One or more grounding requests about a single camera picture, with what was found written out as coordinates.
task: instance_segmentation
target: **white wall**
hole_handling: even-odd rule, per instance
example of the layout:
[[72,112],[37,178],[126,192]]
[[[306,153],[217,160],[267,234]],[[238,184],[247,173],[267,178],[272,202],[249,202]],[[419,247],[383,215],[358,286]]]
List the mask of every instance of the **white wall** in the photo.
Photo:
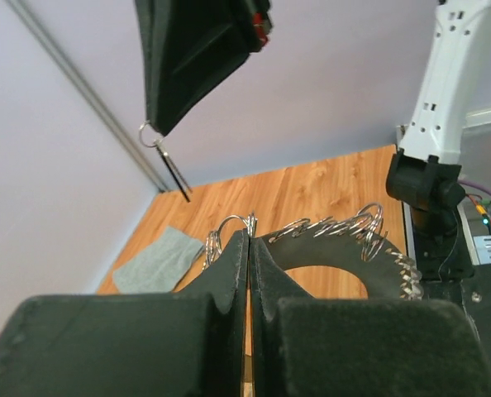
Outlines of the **white wall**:
[[30,295],[92,292],[154,194],[0,1],[0,329]]
[[[145,115],[133,1],[25,1],[135,138]],[[170,154],[201,184],[393,142],[417,99],[436,3],[272,0],[271,42],[177,126]],[[488,106],[491,56],[471,109]]]

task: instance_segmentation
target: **wood grain surface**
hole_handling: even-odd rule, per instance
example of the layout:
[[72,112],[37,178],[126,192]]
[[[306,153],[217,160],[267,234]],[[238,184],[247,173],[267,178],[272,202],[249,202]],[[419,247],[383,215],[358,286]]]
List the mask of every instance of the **wood grain surface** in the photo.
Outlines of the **wood grain surface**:
[[[98,293],[118,293],[112,272],[158,239],[167,226],[205,242],[208,232],[217,228],[226,216],[246,217],[252,211],[259,219],[257,236],[262,236],[298,218],[311,218],[312,221],[329,215],[335,219],[347,218],[365,204],[377,201],[384,206],[384,230],[389,230],[388,239],[405,251],[401,205],[385,192],[385,178],[394,152],[394,146],[386,146],[199,186],[193,189],[191,203],[185,203],[179,192],[159,194]],[[222,242],[225,244],[235,230],[243,227],[240,221],[228,223]],[[313,267],[288,272],[310,294],[318,298],[366,298],[365,287],[352,274],[320,263],[310,265]],[[203,258],[200,258],[175,290],[182,289],[196,278],[202,266]]]

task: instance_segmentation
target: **hanging metal pin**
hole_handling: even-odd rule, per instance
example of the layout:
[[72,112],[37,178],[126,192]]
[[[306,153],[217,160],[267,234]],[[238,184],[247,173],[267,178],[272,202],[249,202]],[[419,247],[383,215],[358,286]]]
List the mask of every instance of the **hanging metal pin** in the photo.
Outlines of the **hanging metal pin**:
[[174,182],[178,186],[178,189],[181,191],[181,194],[183,197],[185,197],[185,200],[187,200],[187,203],[190,203],[190,197],[188,196],[188,193],[192,193],[193,190],[190,189],[190,186],[188,185],[187,180],[181,175],[181,172],[179,172],[178,167],[176,164],[172,161],[172,159],[169,156],[169,153],[166,151],[166,149],[163,146],[163,137],[159,134],[160,136],[154,140],[154,142],[151,145],[148,145],[143,141],[143,136],[142,132],[145,129],[146,126],[150,125],[150,121],[146,120],[140,127],[139,127],[139,142],[149,148],[155,148],[158,152],[158,154],[161,157],[161,160],[164,162],[164,165],[166,166],[167,170],[170,172],[172,175],[172,178],[174,179]]

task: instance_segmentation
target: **towel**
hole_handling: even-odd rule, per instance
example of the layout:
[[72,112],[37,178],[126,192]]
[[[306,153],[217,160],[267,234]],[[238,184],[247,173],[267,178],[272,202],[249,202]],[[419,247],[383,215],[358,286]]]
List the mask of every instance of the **towel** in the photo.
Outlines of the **towel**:
[[203,253],[201,241],[173,227],[113,272],[122,294],[170,292]]

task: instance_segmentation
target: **red component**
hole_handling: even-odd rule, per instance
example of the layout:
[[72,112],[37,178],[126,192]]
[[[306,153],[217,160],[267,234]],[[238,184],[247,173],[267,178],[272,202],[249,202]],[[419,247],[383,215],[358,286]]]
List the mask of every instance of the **red component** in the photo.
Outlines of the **red component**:
[[262,46],[268,44],[269,38],[268,35],[265,34],[264,20],[262,19],[262,15],[259,12],[253,15],[253,27],[255,28],[256,35],[262,42]]

